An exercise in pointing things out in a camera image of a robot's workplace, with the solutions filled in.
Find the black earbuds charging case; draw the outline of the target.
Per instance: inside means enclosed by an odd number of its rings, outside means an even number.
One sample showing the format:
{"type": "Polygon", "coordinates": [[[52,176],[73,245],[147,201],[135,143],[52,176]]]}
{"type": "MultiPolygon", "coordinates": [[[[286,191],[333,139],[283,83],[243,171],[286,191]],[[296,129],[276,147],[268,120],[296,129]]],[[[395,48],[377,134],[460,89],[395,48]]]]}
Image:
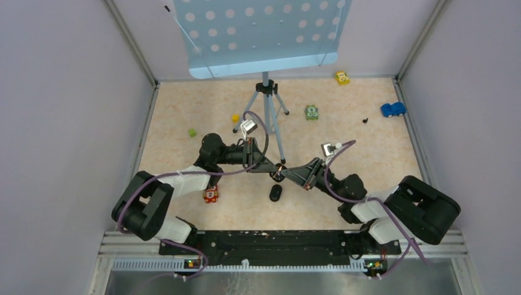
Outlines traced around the black earbuds charging case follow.
{"type": "Polygon", "coordinates": [[[272,202],[277,202],[280,200],[282,195],[283,188],[279,184],[275,184],[272,186],[270,193],[269,193],[269,199],[272,202]]]}

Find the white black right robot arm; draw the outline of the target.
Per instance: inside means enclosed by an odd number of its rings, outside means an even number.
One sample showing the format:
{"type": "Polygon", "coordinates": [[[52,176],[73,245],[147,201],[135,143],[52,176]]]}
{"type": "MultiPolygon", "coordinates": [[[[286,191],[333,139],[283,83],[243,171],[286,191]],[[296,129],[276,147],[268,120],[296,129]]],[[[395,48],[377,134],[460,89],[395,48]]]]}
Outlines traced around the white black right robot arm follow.
{"type": "Polygon", "coordinates": [[[268,163],[267,169],[277,181],[288,179],[306,191],[317,188],[339,201],[338,211],[347,223],[367,226],[360,244],[368,253],[403,234],[438,245],[461,213],[454,199],[412,175],[390,190],[369,194],[357,174],[338,179],[319,158],[293,168],[268,163]]]}

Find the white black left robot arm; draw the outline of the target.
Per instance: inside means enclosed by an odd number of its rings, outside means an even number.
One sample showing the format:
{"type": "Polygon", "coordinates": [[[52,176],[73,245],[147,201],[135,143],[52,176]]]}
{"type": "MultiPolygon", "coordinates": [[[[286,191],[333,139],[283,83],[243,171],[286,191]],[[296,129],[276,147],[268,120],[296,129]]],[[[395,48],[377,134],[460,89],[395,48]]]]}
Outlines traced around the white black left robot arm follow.
{"type": "Polygon", "coordinates": [[[193,234],[196,228],[181,218],[167,217],[170,202],[215,187],[225,175],[222,164],[241,165],[242,172],[271,176],[282,169],[281,164],[263,155],[254,138],[227,146],[218,134],[209,133],[203,137],[199,157],[192,166],[158,176],[137,172],[112,209],[111,218],[122,232],[130,232],[143,241],[170,240],[179,252],[189,254],[197,246],[193,234]]]}

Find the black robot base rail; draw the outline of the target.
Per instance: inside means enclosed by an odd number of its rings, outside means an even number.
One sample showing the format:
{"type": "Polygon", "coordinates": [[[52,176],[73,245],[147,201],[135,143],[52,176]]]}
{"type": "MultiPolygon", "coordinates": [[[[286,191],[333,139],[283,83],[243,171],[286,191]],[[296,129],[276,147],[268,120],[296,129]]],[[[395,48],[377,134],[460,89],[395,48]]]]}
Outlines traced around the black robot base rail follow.
{"type": "Polygon", "coordinates": [[[346,266],[364,257],[402,253],[397,240],[377,243],[367,232],[345,230],[206,230],[192,234],[188,249],[163,242],[162,256],[201,251],[210,266],[346,266]]]}

